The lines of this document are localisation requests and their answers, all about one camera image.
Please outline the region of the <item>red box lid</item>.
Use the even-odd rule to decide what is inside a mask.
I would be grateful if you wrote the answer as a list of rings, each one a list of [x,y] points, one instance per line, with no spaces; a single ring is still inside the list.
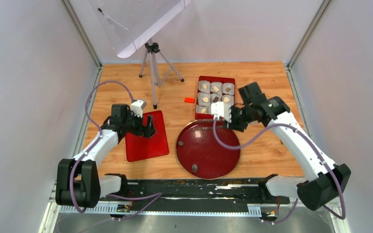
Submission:
[[[169,145],[166,135],[162,111],[153,111],[144,114],[144,123],[148,115],[153,116],[153,125],[156,133],[151,138],[126,134],[125,150],[128,162],[136,162],[169,154]]]

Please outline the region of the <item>dark oval chocolate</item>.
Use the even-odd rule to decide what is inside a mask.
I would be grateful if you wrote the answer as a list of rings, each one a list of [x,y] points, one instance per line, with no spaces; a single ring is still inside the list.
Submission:
[[[194,173],[198,172],[198,166],[196,164],[193,164],[191,169]]]

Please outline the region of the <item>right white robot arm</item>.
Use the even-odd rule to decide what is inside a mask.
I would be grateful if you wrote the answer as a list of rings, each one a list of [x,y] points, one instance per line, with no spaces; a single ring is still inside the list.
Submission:
[[[321,207],[330,210],[327,204],[339,198],[340,218],[344,219],[343,192],[351,176],[350,168],[346,164],[338,165],[319,149],[280,97],[267,98],[256,82],[238,91],[243,106],[230,107],[224,126],[242,132],[252,122],[262,123],[265,128],[247,144],[253,143],[263,132],[272,131],[295,157],[305,175],[303,178],[270,175],[258,189],[260,200],[268,203],[277,196],[285,196],[298,199],[315,211]]]

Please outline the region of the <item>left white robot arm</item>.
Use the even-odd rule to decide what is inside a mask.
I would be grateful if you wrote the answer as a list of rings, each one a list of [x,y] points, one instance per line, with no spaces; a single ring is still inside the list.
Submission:
[[[73,206],[82,213],[95,207],[100,198],[112,195],[117,200],[129,196],[125,175],[98,175],[98,165],[127,134],[151,138],[156,134],[153,116],[143,121],[146,102],[135,100],[130,105],[113,104],[111,115],[99,127],[96,137],[71,159],[62,159],[57,168],[55,201],[58,205]]]

